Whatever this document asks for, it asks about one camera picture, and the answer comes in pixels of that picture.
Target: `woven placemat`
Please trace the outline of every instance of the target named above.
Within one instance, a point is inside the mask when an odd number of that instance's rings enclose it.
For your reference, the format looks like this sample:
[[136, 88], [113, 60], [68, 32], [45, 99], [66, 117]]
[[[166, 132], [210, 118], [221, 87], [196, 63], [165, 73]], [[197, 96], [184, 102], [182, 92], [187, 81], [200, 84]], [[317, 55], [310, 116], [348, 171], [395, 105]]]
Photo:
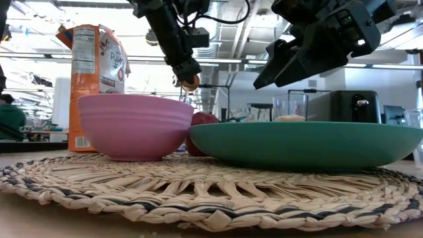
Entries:
[[240, 227], [388, 228], [420, 218], [423, 182], [387, 169], [328, 175], [257, 171], [213, 158], [170, 155], [160, 162], [119, 163], [74, 155], [17, 163], [0, 172], [0, 190], [41, 204], [119, 213], [131, 221]]

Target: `toaster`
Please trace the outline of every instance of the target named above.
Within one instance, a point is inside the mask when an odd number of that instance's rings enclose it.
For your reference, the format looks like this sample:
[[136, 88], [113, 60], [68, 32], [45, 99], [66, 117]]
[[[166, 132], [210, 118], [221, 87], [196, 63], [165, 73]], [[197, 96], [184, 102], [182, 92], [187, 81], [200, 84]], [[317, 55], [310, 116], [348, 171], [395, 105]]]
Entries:
[[311, 99], [308, 121], [381, 123], [375, 91], [338, 90]]

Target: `teal plate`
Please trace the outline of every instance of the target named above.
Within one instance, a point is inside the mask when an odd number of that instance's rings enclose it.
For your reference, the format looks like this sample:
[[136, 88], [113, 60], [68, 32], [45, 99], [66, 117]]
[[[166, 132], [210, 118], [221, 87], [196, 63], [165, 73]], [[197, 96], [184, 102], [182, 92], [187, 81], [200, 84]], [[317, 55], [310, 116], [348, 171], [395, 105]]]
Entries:
[[387, 165], [417, 147], [423, 130], [351, 122], [244, 122], [192, 126], [204, 153], [272, 170], [355, 170]]

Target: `pink bowl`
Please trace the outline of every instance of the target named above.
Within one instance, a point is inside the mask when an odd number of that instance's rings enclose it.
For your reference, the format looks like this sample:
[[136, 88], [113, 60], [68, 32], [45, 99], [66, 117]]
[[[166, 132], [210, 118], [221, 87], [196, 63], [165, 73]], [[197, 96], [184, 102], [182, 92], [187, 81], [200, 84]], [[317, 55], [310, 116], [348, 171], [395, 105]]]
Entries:
[[85, 137], [117, 161], [156, 161], [184, 142], [194, 108], [176, 100], [103, 94], [78, 99]]

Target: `countertop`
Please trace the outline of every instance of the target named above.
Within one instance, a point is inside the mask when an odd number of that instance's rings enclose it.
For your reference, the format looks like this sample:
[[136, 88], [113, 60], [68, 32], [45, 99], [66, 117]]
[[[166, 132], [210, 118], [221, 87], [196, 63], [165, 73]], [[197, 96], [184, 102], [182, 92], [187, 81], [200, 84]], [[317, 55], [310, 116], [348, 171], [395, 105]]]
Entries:
[[[13, 153], [0, 155], [0, 167], [17, 162], [45, 157], [68, 155], [68, 151], [47, 151], [39, 153]], [[423, 171], [412, 161], [399, 161], [386, 166], [423, 179]], [[238, 229], [225, 233], [207, 233], [199, 229], [182, 230], [175, 225], [151, 225], [131, 222], [119, 215], [93, 215], [85, 210], [68, 210], [50, 204], [26, 200], [16, 194], [0, 194], [0, 237], [1, 238], [46, 238], [46, 237], [129, 237], [129, 238], [189, 238], [189, 237], [339, 237], [339, 238], [417, 238], [423, 236], [423, 219], [393, 225], [388, 231], [362, 227], [339, 227], [315, 233], [296, 230], [263, 231]]]

